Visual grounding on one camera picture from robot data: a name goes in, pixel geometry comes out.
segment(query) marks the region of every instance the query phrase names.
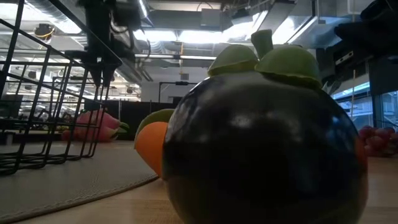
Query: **wire rack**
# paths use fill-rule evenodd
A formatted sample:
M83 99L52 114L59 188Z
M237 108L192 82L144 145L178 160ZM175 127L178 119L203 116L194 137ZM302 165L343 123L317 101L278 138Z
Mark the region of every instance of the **wire rack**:
M89 103L91 108L102 108L109 93L109 83L107 84L104 78L101 78L99 85L90 83L91 74L89 71L93 66L77 62L65 55L65 53L54 49L51 45L20 30L23 8L24 1L19 0L14 25L0 19L0 24L12 29L7 56L5 60L0 61L0 66L2 65L2 70L0 71L0 93L3 93L0 99L0 109L1 107L5 108L5 112L3 110L0 117L0 136L3 140L7 139L8 136L13 136L14 140L16 137L19 139L18 143L14 141L12 144L0 145L0 175L10 175L21 169L40 169L48 164L63 164L66 161L77 161L82 158L93 157L104 113L89 112L89 121L85 123L78 122L78 116L83 109L82 105L84 103ZM84 25L78 22L77 24L87 35L95 36L87 27L83 27ZM17 38L21 35L40 44L45 51L42 62L14 60ZM51 60L51 58L54 56L61 58L62 62L53 62L54 60ZM21 74L10 72L10 68L15 66L23 67ZM29 76L30 66L40 67L41 72L37 74L37 77L32 78L32 76ZM48 80L48 78L45 78L46 71L52 67L60 67L62 72L58 76L52 77L52 80ZM80 78L75 78L71 75L72 69L76 67L81 68L83 71L83 76ZM28 99L26 97L26 89L23 87L27 83L32 86L29 94L30 98ZM14 88L16 87L15 93L4 93L3 90L10 84ZM71 84L81 86L80 90L71 91L70 87L68 87ZM83 96L87 85L95 87L95 92L91 98ZM49 107L45 107L45 109L43 109L43 106L40 107L44 103L49 105ZM68 113L62 114L65 108L70 108L68 105L74 105L75 107L69 109ZM18 111L26 109L29 110L26 113L27 116L16 115ZM70 137L61 144L56 141L60 140L60 127L67 127L70 132ZM85 137L80 139L79 143L72 143L74 132L77 129L83 129ZM30 142L34 132L42 133L37 135L40 136L40 144Z

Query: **table surface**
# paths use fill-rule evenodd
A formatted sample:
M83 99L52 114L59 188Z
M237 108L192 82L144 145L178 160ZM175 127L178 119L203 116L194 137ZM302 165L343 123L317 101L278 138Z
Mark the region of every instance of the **table surface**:
M182 223L165 183L158 179L96 202L21 222L28 223ZM369 198L360 224L398 223L398 159L369 159Z

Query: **orange fruit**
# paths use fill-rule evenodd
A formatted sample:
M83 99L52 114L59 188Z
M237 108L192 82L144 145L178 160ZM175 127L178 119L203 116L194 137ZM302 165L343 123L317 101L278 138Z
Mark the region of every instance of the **orange fruit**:
M138 133L135 142L138 154L160 178L162 177L163 141L167 124L160 121L148 124Z

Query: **red grapes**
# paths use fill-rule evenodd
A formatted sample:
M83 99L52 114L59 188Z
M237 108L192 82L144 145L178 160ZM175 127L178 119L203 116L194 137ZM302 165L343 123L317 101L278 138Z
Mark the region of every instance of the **red grapes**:
M364 126L359 130L359 137L368 156L391 157L398 152L398 133L394 128Z

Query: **gray fabric mat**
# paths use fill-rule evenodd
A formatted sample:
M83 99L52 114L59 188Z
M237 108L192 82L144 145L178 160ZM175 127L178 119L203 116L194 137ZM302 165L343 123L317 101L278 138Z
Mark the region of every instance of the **gray fabric mat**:
M19 170L0 177L0 223L56 212L109 197L146 184L155 173L132 149L132 141L98 144L91 159L48 165L40 170ZM26 145L36 151L42 145ZM80 143L71 150L80 149ZM56 142L52 152L65 150Z

